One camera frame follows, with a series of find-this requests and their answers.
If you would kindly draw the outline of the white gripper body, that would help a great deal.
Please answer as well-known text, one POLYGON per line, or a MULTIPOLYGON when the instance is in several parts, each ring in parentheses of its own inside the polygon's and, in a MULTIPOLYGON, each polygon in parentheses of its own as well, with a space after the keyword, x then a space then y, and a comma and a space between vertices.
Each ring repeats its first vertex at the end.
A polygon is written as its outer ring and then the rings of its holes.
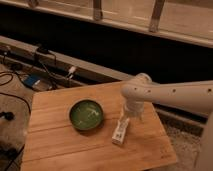
POLYGON ((126 100, 123 105, 122 119, 136 117, 139 120, 142 119, 142 113, 144 111, 144 103, 141 101, 126 100))

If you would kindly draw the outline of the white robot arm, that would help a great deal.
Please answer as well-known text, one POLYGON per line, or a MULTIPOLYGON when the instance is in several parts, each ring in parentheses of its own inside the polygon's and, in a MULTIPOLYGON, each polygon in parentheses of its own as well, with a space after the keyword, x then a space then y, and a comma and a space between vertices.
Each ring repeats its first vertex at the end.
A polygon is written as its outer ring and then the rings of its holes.
POLYGON ((152 102, 208 116, 201 150, 193 171, 213 171, 213 81, 156 84, 144 73, 127 81, 121 89, 124 113, 141 114, 141 103, 152 102))

